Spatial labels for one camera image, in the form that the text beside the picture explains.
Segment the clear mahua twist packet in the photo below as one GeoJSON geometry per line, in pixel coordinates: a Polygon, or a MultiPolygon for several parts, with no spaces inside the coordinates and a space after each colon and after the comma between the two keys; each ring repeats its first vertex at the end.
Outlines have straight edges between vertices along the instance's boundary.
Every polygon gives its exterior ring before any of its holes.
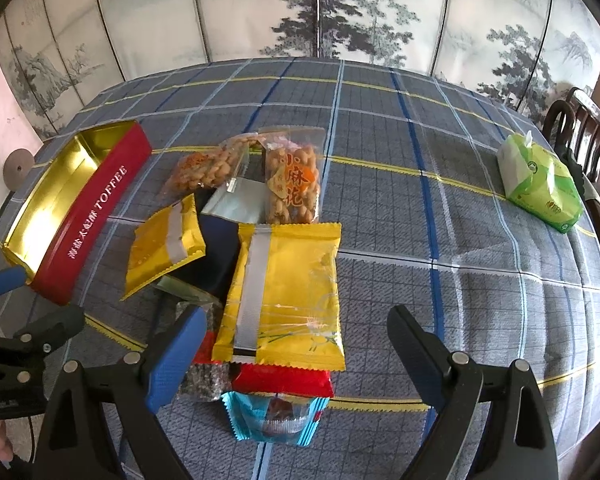
{"type": "Polygon", "coordinates": [[[258,131],[268,189],[268,224],[318,221],[325,166],[326,131],[320,127],[277,126],[258,131]]]}

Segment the dark speckled snack packet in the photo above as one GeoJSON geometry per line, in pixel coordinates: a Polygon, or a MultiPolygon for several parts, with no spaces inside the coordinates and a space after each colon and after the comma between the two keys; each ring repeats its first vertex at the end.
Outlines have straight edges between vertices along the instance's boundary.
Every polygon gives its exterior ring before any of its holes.
{"type": "Polygon", "coordinates": [[[212,349],[220,328],[224,307],[218,302],[202,306],[206,316],[206,332],[178,389],[195,402],[214,402],[230,390],[230,363],[212,360],[212,349]]]}

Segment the clear orange snack packet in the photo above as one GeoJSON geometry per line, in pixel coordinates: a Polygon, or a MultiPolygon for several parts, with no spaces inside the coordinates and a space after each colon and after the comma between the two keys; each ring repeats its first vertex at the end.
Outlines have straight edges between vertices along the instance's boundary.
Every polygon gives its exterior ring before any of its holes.
{"type": "Polygon", "coordinates": [[[174,166],[161,189],[164,196],[195,192],[198,188],[229,190],[238,178],[248,174],[252,155],[261,153],[264,133],[248,132],[231,136],[215,146],[186,152],[174,166]]]}

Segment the dark wooden chair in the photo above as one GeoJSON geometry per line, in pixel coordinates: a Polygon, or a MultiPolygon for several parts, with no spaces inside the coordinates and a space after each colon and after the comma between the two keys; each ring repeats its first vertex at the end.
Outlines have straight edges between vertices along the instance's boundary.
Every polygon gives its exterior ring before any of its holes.
{"type": "Polygon", "coordinates": [[[573,87],[550,106],[542,133],[567,166],[600,243],[600,108],[573,87]]]}

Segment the large yellow snack packet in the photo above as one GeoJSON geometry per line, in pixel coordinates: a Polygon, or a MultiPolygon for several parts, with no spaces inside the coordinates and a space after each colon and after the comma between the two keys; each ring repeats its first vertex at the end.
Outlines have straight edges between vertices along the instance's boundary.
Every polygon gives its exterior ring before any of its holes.
{"type": "Polygon", "coordinates": [[[212,359],[345,370],[336,265],[340,224],[242,223],[238,240],[212,359]]]}

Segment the round grey wall disc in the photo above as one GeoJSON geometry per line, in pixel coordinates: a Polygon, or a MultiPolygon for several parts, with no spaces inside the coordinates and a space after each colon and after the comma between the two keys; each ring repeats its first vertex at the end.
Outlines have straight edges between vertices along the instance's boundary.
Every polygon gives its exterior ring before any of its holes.
{"type": "Polygon", "coordinates": [[[3,181],[10,192],[16,192],[34,166],[34,156],[26,148],[12,151],[3,164],[3,181]]]}

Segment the plaid blue grey tablecloth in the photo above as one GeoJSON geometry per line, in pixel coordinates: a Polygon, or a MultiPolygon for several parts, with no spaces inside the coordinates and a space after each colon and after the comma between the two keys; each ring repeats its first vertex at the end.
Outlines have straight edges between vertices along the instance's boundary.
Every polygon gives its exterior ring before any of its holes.
{"type": "Polygon", "coordinates": [[[161,328],[155,289],[124,298],[135,227],[186,148],[274,125],[315,126],[329,157],[321,217],[342,226],[340,320],[347,367],[307,448],[237,441],[221,404],[178,396],[160,422],[197,479],[395,479],[434,415],[391,348],[405,304],[450,348],[542,385],[560,473],[600,422],[600,248],[582,218],[559,233],[503,195],[496,151],[530,122],[481,96],[342,61],[254,60],[171,68],[99,93],[62,130],[135,118],[154,149],[106,222],[74,290],[85,330],[50,358],[108,364],[161,328]]]}

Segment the painted folding screen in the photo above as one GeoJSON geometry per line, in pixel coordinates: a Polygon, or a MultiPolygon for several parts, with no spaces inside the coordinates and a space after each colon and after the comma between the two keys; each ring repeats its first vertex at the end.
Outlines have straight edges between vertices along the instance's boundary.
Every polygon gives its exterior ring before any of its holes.
{"type": "Polygon", "coordinates": [[[582,0],[10,0],[0,66],[49,139],[102,90],[233,58],[343,58],[411,70],[534,122],[600,76],[582,0]]]}

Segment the small yellow snack packet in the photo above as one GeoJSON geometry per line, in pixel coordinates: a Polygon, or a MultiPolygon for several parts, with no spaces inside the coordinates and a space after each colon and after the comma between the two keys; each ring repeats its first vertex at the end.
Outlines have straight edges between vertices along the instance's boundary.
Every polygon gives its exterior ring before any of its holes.
{"type": "Polygon", "coordinates": [[[206,254],[195,195],[155,212],[134,232],[121,301],[206,254]]]}

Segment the red gold toffee tin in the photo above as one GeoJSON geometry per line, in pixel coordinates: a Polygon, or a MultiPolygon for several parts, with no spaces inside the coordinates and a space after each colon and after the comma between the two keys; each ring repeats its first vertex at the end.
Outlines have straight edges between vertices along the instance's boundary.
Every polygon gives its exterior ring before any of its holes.
{"type": "Polygon", "coordinates": [[[68,304],[99,232],[150,154],[140,124],[126,120],[77,133],[52,159],[2,244],[35,292],[68,304]]]}

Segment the light blue snack packet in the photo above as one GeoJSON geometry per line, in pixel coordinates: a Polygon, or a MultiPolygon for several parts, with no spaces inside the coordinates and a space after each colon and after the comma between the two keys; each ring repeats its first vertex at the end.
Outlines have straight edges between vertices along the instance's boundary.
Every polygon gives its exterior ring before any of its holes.
{"type": "Polygon", "coordinates": [[[230,391],[221,398],[238,441],[310,445],[329,398],[230,391]]]}

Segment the red snack packet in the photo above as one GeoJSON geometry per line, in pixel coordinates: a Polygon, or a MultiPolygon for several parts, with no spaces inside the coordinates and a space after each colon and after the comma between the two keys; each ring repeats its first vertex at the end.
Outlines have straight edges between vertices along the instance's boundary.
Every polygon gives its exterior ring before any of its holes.
{"type": "Polygon", "coordinates": [[[307,398],[334,396],[332,376],[328,370],[302,370],[257,364],[230,364],[230,390],[228,391],[279,393],[307,398]]]}

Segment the silver foil packet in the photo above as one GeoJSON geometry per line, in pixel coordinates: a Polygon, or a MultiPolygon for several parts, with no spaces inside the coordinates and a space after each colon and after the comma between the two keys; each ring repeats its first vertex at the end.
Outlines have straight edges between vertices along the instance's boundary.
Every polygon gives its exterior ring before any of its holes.
{"type": "Polygon", "coordinates": [[[267,198],[268,189],[264,183],[231,178],[215,190],[202,213],[234,223],[258,224],[264,221],[267,198]]]}

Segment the green tissue pack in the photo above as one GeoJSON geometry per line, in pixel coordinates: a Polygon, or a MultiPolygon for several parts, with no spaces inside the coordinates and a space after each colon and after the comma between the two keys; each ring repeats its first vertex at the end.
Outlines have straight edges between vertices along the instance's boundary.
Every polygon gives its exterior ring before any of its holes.
{"type": "Polygon", "coordinates": [[[583,212],[580,195],[567,166],[532,138],[510,134],[498,149],[498,170],[506,198],[561,233],[583,212]]]}

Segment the dark blue packet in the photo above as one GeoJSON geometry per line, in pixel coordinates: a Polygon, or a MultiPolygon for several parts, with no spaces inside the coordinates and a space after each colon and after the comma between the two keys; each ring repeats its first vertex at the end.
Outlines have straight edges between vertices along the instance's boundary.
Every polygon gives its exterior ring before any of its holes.
{"type": "Polygon", "coordinates": [[[206,254],[171,275],[225,304],[239,254],[238,224],[206,214],[201,214],[198,222],[206,254]]]}

